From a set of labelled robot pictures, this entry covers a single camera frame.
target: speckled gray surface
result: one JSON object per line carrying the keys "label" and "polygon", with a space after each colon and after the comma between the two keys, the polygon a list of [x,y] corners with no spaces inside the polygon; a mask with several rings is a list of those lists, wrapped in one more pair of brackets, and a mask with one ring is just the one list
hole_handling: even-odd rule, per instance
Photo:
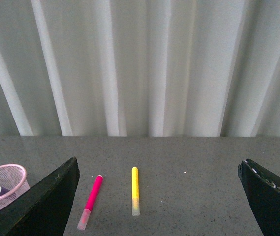
{"label": "speckled gray surface", "polygon": [[[81,171],[65,236],[261,236],[237,176],[251,158],[280,176],[280,138],[0,137],[0,165],[35,185],[70,157]],[[131,168],[140,210],[131,215]],[[76,229],[97,175],[104,182],[85,231]]]}

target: curtain fold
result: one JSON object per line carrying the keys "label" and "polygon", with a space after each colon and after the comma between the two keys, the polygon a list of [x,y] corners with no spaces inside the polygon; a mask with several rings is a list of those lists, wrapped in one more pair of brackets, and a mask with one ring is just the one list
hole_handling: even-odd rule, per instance
{"label": "curtain fold", "polygon": [[0,1],[0,135],[280,136],[280,1]]}

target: yellow marker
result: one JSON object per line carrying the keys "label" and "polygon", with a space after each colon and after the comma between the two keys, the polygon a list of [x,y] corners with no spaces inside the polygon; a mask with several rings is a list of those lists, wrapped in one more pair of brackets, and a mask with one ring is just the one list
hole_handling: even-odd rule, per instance
{"label": "yellow marker", "polygon": [[138,168],[132,168],[132,215],[140,214],[140,197],[139,197],[139,171]]}

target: pink wastebasket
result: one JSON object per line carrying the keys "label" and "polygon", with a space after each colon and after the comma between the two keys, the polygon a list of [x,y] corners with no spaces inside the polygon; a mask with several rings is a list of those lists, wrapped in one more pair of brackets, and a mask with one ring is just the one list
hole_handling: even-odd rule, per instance
{"label": "pink wastebasket", "polygon": [[20,165],[0,166],[0,186],[9,190],[0,196],[0,210],[29,190],[26,175],[25,168]]}

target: table surface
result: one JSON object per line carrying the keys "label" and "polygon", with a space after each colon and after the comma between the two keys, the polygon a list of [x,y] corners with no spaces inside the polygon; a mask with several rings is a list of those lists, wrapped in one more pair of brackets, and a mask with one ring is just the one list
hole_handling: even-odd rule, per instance
{"label": "table surface", "polygon": [[[0,136],[0,165],[28,171],[30,187],[75,156],[81,172],[65,236],[261,236],[237,166],[250,158],[280,176],[280,138]],[[131,215],[131,168],[140,216]],[[87,228],[76,229],[97,175]]]}

